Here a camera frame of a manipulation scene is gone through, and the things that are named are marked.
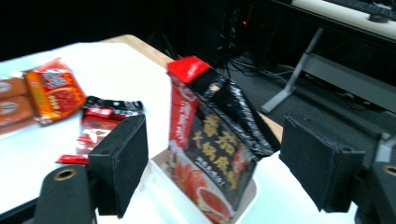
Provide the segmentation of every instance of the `metal stand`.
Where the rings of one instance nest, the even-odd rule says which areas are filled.
[[[314,46],[318,43],[318,40],[323,33],[323,28],[319,27],[318,30],[315,32],[314,37],[312,37],[311,42],[309,43],[308,47],[306,48],[303,56],[301,57],[300,61],[297,63],[286,87],[280,91],[277,95],[275,95],[271,100],[267,103],[262,105],[260,111],[264,114],[269,114],[277,105],[282,103],[291,93],[295,90],[294,83],[296,82],[297,78],[303,71],[306,61],[309,58]]]

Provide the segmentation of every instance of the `black foam pad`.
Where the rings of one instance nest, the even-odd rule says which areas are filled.
[[[318,210],[347,212],[351,179],[364,151],[310,119],[286,116],[279,158],[301,183]]]
[[[95,223],[89,179],[81,165],[68,165],[43,180],[34,223]]]
[[[119,123],[89,154],[89,170],[99,178],[99,215],[123,217],[149,161],[144,114]]]

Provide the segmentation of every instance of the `red packaging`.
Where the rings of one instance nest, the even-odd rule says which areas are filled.
[[[189,138],[191,120],[199,104],[198,97],[177,77],[172,81],[171,144],[184,147]]]
[[[78,155],[88,155],[123,119],[142,114],[143,104],[89,96],[83,109]]]
[[[43,125],[69,117],[85,102],[83,90],[60,58],[27,71],[24,79],[35,107],[36,119]]]

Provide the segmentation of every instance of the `dark background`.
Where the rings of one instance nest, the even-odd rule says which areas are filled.
[[[0,2],[0,62],[76,42],[130,34],[178,56],[214,66],[251,50],[263,61],[294,66],[315,24],[256,0],[4,0]],[[168,43],[163,41],[163,33]],[[380,49],[336,32],[316,53],[396,85],[396,49]]]

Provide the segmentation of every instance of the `black floor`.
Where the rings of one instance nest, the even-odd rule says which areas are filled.
[[[254,68],[248,53],[236,56],[217,69],[231,77],[245,92],[257,111],[281,91],[292,68],[268,65],[265,71]],[[316,120],[331,132],[338,133],[352,146],[366,152],[365,166],[370,166],[381,133],[396,134],[396,115],[365,102],[314,77],[304,74],[296,90],[269,114],[269,119],[283,125],[286,115]]]

